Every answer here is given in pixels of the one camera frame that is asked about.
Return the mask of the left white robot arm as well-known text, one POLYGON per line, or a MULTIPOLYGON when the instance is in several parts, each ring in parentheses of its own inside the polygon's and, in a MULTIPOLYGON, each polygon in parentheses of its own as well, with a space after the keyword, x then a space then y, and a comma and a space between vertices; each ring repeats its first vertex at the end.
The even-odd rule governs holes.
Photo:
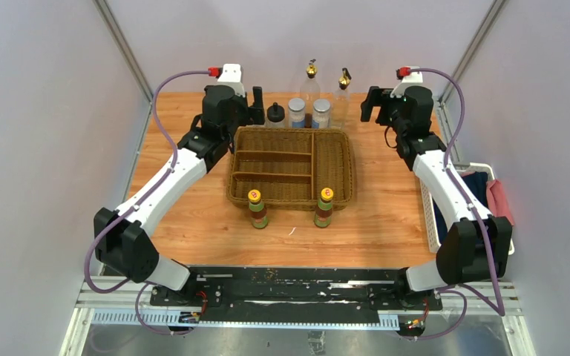
POLYGON ((187 134, 173 143, 164 166, 132 198, 114 210, 101 208, 96 213, 96 236, 86 259, 95 257, 128 281, 164 286, 177 305, 190 306, 198 288, 189 281, 189 268, 162 256, 151 237, 186 190, 234 149, 237 129, 264 123, 260 86, 253 87, 252 97, 249 103, 246 95, 238 95, 229 85, 206 86, 202 112, 187 134))

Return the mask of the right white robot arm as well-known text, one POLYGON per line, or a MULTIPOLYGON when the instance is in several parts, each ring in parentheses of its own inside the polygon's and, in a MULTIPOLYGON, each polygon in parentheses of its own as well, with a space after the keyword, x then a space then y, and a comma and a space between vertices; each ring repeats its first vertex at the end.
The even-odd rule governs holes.
POLYGON ((416 85, 396 96, 389 88, 372 86, 361 103, 363 122, 370 121, 374 108, 379 109, 376 123, 393 129, 398 155, 428 189, 448 227, 434 260, 400 271, 394 289, 397 305, 414 309, 423 301, 424 291, 502 277, 512 225, 474 197, 455 167, 445 161, 445 144, 430 129, 431 91, 416 85))

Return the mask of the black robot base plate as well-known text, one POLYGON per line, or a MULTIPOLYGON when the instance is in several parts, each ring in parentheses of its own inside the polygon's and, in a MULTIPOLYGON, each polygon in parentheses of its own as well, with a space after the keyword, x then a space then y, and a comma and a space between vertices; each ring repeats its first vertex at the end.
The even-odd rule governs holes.
POLYGON ((433 292, 399 294, 396 269, 193 266, 181 291, 156 286, 152 306, 195 307, 206 321, 363 323, 379 312, 438 312, 433 292))

